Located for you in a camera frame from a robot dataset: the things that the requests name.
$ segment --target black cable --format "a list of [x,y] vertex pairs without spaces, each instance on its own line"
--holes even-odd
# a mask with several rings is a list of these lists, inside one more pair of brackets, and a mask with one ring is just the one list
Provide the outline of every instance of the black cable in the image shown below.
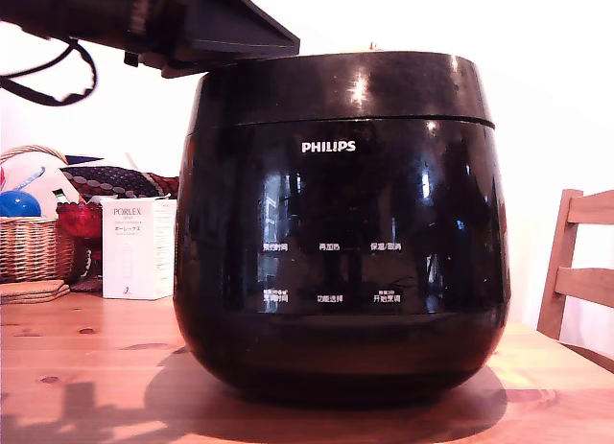
[[[0,88],[6,89],[8,92],[15,94],[16,96],[21,97],[30,102],[34,102],[40,105],[47,106],[65,106],[72,105],[76,102],[82,101],[87,96],[89,96],[94,89],[96,88],[96,84],[98,82],[98,73],[96,72],[96,65],[94,64],[94,59],[89,53],[79,44],[77,39],[72,38],[59,38],[60,41],[68,44],[68,47],[62,52],[59,56],[54,58],[53,60],[40,65],[35,68],[31,68],[28,70],[24,70],[21,72],[11,73],[9,75],[1,75],[0,76]],[[92,70],[92,85],[91,87],[85,89],[83,94],[70,94],[65,99],[58,101],[56,98],[52,96],[48,96],[47,94],[43,94],[38,91],[34,91],[30,87],[24,86],[23,84],[19,84],[18,82],[14,82],[12,78],[23,77],[25,75],[31,75],[36,72],[40,72],[41,70],[46,70],[47,68],[53,67],[54,65],[60,63],[62,60],[68,57],[68,55],[73,51],[77,51],[82,59],[90,66]]]

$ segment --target chair backrest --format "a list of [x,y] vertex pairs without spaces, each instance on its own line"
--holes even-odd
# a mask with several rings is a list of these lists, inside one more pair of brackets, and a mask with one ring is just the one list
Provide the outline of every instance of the chair backrest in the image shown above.
[[614,190],[563,190],[537,330],[560,337],[567,295],[614,308],[614,269],[572,269],[579,223],[614,225]]

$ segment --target black rice cooker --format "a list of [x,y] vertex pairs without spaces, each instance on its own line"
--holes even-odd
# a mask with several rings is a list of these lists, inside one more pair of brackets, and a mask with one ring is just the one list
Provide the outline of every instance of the black rice cooker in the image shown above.
[[175,308],[247,393],[428,397],[508,315],[494,125],[476,67],[432,53],[248,60],[200,83],[181,167]]

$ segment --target white box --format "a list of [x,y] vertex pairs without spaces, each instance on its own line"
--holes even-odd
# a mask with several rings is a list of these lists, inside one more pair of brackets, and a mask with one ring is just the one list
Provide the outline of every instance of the white box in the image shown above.
[[103,297],[173,294],[175,199],[103,199]]

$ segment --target blue ball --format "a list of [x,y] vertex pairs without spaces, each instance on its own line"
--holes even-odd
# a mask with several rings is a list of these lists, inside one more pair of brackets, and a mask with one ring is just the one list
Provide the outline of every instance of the blue ball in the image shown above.
[[40,204],[26,192],[10,190],[0,193],[1,217],[40,217]]

